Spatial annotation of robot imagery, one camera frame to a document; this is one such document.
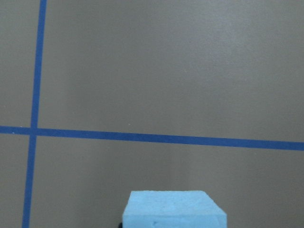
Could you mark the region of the light blue foam block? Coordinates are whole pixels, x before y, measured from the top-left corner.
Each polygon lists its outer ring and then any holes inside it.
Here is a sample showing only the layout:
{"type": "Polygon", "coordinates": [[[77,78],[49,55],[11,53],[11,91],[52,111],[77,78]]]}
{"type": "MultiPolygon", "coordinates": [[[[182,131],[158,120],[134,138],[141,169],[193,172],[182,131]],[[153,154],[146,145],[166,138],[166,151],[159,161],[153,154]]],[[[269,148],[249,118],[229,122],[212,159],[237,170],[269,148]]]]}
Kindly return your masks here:
{"type": "Polygon", "coordinates": [[[132,191],[123,228],[226,228],[227,214],[201,190],[132,191]]]}

